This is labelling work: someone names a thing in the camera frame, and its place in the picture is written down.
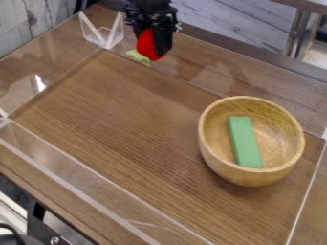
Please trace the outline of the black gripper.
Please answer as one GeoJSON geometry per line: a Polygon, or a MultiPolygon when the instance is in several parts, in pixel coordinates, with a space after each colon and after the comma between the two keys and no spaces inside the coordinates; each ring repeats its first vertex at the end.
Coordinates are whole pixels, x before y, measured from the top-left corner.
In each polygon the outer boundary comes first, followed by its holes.
{"type": "Polygon", "coordinates": [[[157,55],[165,56],[173,48],[174,32],[179,25],[178,9],[171,6],[171,0],[129,0],[125,11],[135,37],[153,28],[157,55]]]}

